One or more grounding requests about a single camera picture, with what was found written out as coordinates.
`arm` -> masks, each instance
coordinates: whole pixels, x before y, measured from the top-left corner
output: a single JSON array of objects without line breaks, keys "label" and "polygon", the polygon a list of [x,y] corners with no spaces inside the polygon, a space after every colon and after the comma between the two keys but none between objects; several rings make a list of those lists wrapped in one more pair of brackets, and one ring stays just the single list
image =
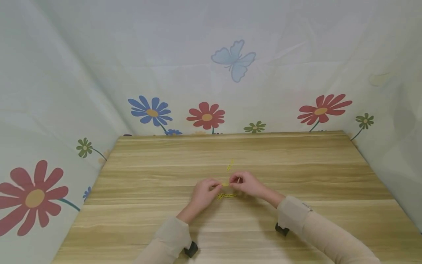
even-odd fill
[{"label": "arm", "polygon": [[221,189],[214,179],[198,182],[189,204],[176,216],[168,219],[155,233],[150,244],[139,254],[134,264],[172,264],[183,248],[192,242],[189,224],[207,208]]},{"label": "arm", "polygon": [[334,263],[381,263],[367,246],[350,233],[320,216],[299,199],[285,197],[264,186],[249,172],[237,172],[229,182],[232,188],[261,198],[277,208],[280,227],[303,237]]}]

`blue butterfly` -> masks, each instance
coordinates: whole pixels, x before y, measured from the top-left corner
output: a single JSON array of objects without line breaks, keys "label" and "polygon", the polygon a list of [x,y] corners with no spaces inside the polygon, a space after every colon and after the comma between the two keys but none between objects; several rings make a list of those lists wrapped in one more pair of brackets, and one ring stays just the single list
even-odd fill
[{"label": "blue butterfly", "polygon": [[244,44],[243,39],[235,41],[230,47],[230,51],[227,48],[222,48],[211,56],[211,60],[215,63],[228,65],[226,68],[232,71],[232,79],[235,82],[240,82],[240,79],[245,76],[248,71],[247,67],[254,62],[257,55],[255,52],[250,52],[241,58],[242,55],[239,54]]}]

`table top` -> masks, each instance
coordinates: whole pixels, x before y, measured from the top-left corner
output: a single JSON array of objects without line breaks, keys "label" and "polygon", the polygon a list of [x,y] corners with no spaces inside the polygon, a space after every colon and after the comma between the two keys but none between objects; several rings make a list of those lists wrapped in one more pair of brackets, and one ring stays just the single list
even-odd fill
[{"label": "table top", "polygon": [[[197,181],[227,182],[237,170],[305,201],[383,263],[422,260],[421,234],[349,138],[334,131],[120,137],[53,263],[132,263]],[[190,226],[200,251],[175,263],[332,263],[292,232],[278,234],[276,221],[274,208],[255,198],[215,200]]]}]

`sleeve cuff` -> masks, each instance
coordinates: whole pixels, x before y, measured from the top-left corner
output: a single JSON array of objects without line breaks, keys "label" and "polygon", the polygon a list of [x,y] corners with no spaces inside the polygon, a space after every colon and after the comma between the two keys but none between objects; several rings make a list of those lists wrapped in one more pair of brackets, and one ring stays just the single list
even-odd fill
[{"label": "sleeve cuff", "polygon": [[189,248],[192,243],[189,225],[176,217],[168,219],[155,233],[154,238],[163,242],[167,253],[175,258],[183,248]]},{"label": "sleeve cuff", "polygon": [[313,210],[301,200],[287,196],[277,207],[281,228],[288,228],[299,236],[302,236],[303,225],[309,212]]}]

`blue flower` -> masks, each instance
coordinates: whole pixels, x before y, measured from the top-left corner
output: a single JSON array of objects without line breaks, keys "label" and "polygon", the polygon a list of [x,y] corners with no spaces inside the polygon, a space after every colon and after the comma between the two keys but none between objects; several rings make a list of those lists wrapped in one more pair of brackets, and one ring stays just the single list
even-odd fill
[{"label": "blue flower", "polygon": [[166,131],[165,133],[167,136],[172,136],[172,135],[181,135],[183,134],[182,132],[180,132],[179,130],[175,130],[175,129],[169,129],[168,131]]},{"label": "blue flower", "polygon": [[151,100],[151,106],[149,106],[148,101],[142,95],[139,96],[138,102],[134,99],[128,99],[129,103],[133,105],[131,113],[134,117],[143,117],[139,121],[143,124],[149,123],[151,120],[153,121],[155,126],[160,126],[160,123],[163,125],[167,125],[166,120],[172,121],[173,118],[164,116],[165,114],[171,113],[170,110],[164,109],[168,106],[168,103],[160,103],[160,99],[158,97],[154,97]]},{"label": "blue flower", "polygon": [[84,196],[82,196],[82,198],[84,199],[84,201],[87,200],[88,195],[91,193],[91,186],[88,187],[88,190],[85,191]]}]

